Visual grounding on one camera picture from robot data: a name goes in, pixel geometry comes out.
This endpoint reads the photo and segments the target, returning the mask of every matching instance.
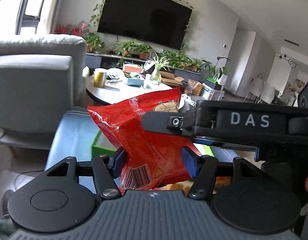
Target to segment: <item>screw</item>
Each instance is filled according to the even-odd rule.
[[[116,190],[114,188],[108,188],[108,189],[103,191],[103,195],[105,197],[114,198],[114,197],[118,196],[118,190]]]
[[[197,189],[194,192],[191,192],[190,194],[195,198],[202,198],[205,196],[205,190],[203,189]]]
[[[180,120],[178,118],[175,118],[172,123],[174,126],[178,126],[180,124]]]

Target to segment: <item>wall-mounted tv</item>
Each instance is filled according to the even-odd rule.
[[[106,0],[97,31],[180,49],[191,13],[172,0]]]

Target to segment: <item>snack packet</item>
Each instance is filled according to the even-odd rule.
[[[154,189],[190,179],[181,158],[181,149],[190,147],[188,138],[144,131],[140,125],[147,111],[178,112],[179,88],[151,92],[110,106],[89,106],[94,122],[107,139],[122,146],[128,161],[121,173],[121,189]]]

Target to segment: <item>white table top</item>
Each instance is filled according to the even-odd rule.
[[[137,97],[149,92],[169,90],[172,88],[160,83],[159,85],[150,84],[149,89],[144,89],[143,87],[126,85],[124,81],[116,84],[106,83],[103,88],[96,88],[94,87],[94,76],[89,76],[86,79],[86,89],[96,98],[108,104],[116,104],[125,99]]]

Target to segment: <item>chair leg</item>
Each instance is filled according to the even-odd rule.
[[[248,96],[250,95],[251,93],[248,93],[247,96],[244,98],[243,102],[248,98]]]
[[[17,152],[15,150],[15,147],[9,146],[8,148],[9,148],[10,152],[12,153],[13,157],[14,158],[18,158],[18,155],[17,155]]]

